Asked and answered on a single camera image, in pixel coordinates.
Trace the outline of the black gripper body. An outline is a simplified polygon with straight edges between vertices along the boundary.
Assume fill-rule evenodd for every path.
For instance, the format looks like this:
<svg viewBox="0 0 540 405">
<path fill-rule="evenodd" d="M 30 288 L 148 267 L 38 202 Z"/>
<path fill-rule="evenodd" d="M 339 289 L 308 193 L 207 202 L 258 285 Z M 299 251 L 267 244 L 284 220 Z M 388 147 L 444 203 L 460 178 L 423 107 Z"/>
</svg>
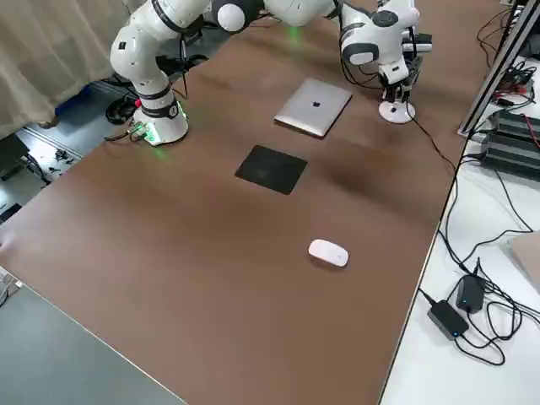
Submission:
<svg viewBox="0 0 540 405">
<path fill-rule="evenodd" d="M 396 62 L 381 64 L 378 68 L 379 80 L 383 89 L 411 89 L 417 80 L 422 57 L 406 60 L 401 57 Z"/>
</svg>

